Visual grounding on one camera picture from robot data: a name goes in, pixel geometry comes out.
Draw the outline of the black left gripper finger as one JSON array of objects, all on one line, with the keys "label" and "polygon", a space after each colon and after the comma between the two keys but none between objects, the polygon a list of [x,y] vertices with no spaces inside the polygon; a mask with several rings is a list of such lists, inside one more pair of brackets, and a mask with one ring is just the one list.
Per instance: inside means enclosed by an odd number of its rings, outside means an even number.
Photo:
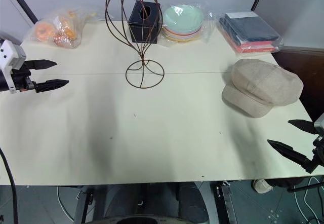
[{"label": "black left gripper finger", "polygon": [[47,80],[43,83],[33,82],[33,85],[34,85],[34,90],[36,91],[36,93],[40,93],[40,92],[46,92],[46,91],[59,89],[68,83],[69,83],[69,80],[54,79],[54,80]]},{"label": "black left gripper finger", "polygon": [[57,63],[51,60],[39,59],[39,60],[25,60],[25,65],[28,69],[47,69],[53,66],[56,66]]}]

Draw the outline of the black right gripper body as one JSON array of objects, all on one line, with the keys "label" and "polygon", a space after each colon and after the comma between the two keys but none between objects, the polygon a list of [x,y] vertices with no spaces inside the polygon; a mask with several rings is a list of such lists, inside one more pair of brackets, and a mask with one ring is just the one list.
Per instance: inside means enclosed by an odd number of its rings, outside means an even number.
[{"label": "black right gripper body", "polygon": [[314,154],[313,158],[317,160],[319,165],[323,165],[323,137],[318,136],[314,140],[313,146],[315,147],[312,151]]}]

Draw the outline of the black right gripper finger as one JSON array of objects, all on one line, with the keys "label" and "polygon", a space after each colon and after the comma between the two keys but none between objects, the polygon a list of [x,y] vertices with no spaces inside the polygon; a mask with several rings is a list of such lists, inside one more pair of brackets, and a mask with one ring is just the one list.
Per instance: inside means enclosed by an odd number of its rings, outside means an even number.
[{"label": "black right gripper finger", "polygon": [[307,133],[319,134],[318,128],[316,127],[317,124],[319,123],[319,120],[312,122],[312,121],[295,119],[295,120],[288,120],[288,123],[292,124],[293,126]]},{"label": "black right gripper finger", "polygon": [[318,152],[317,148],[313,149],[313,159],[308,159],[305,155],[295,151],[291,146],[282,142],[268,139],[267,142],[283,157],[297,163],[306,172],[312,173],[318,167]]}]

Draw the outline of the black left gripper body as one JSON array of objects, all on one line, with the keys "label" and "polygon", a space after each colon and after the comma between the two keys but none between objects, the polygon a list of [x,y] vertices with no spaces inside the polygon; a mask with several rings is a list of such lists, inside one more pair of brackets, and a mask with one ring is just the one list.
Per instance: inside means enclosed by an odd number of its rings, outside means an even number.
[{"label": "black left gripper body", "polygon": [[30,62],[24,62],[20,69],[12,69],[11,77],[17,91],[23,92],[34,89],[34,82],[29,78],[30,69],[33,65]]}]

